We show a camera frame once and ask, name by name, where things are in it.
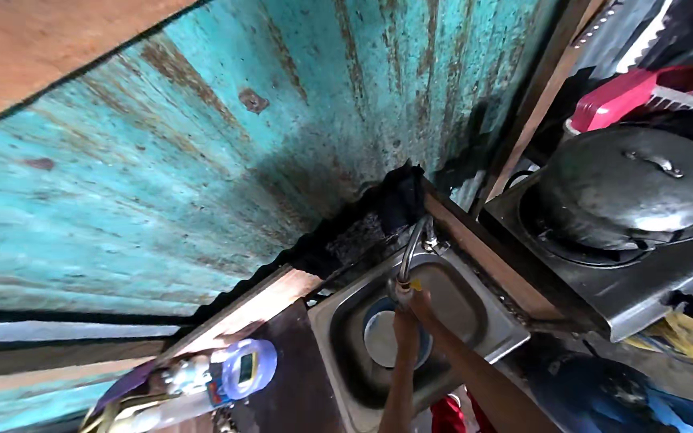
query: sink basin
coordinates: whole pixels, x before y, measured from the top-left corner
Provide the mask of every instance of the sink basin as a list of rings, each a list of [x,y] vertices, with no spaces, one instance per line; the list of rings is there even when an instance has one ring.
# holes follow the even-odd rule
[[[453,249],[416,249],[410,277],[432,293],[432,309],[448,329],[491,363],[529,338],[529,333],[486,289]],[[397,275],[399,251],[309,312],[317,344],[347,431],[378,428],[392,370],[368,355],[363,320],[374,302],[387,296],[387,279]],[[458,385],[445,357],[433,350],[413,373],[413,405],[427,408]]]

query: faucet spout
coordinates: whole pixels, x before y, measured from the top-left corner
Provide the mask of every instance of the faucet spout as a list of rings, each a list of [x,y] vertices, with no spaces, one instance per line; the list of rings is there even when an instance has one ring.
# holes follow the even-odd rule
[[[399,274],[397,275],[397,282],[404,290],[409,288],[410,259],[413,258],[413,251],[416,251],[416,245],[419,243],[422,232],[426,234],[425,248],[431,248],[438,244],[438,237],[435,236],[434,231],[434,219],[431,215],[424,215],[416,222],[416,226],[413,227],[413,232],[410,234],[408,246],[405,247],[405,254],[403,254],[403,261],[399,265]]]

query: human arm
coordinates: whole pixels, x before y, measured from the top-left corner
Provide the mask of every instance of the human arm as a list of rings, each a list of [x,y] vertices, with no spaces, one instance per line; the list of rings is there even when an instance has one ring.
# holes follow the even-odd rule
[[[417,320],[409,311],[396,310],[394,318],[397,360],[379,424],[379,433],[408,433],[413,418],[413,366],[419,352]]]
[[[429,293],[414,290],[410,307],[435,345],[445,353],[451,368],[483,409],[496,431],[504,433],[556,432],[559,429],[534,401],[438,320]]]

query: cooking pot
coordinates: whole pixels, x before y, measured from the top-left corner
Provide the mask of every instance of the cooking pot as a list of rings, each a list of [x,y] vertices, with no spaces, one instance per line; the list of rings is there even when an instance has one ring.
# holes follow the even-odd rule
[[[651,250],[693,238],[693,141],[613,126],[575,136],[536,186],[553,237],[603,250]]]

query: stove top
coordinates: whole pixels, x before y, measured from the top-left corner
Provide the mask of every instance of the stove top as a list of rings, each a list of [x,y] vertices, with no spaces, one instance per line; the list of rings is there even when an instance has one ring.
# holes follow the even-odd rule
[[[535,185],[525,189],[517,204],[517,216],[527,234],[533,237],[537,245],[540,245],[544,250],[567,261],[589,267],[604,268],[629,266],[637,263],[650,253],[650,251],[641,250],[599,250],[581,245],[580,243],[566,241],[560,237],[554,237],[552,230],[544,223],[542,215],[537,212],[537,209],[540,207],[535,190]]]
[[[487,202],[479,216],[487,229],[510,238],[503,240],[507,245],[517,242],[525,247],[521,250],[531,256],[525,260],[535,257],[558,277],[547,282],[524,274],[537,290],[572,290],[597,315],[592,322],[611,341],[629,337],[664,317],[670,308],[663,302],[670,292],[693,293],[693,241],[647,252],[602,251],[555,239],[536,213],[539,207],[531,188],[539,176],[541,172]],[[524,273],[521,266],[515,268]]]

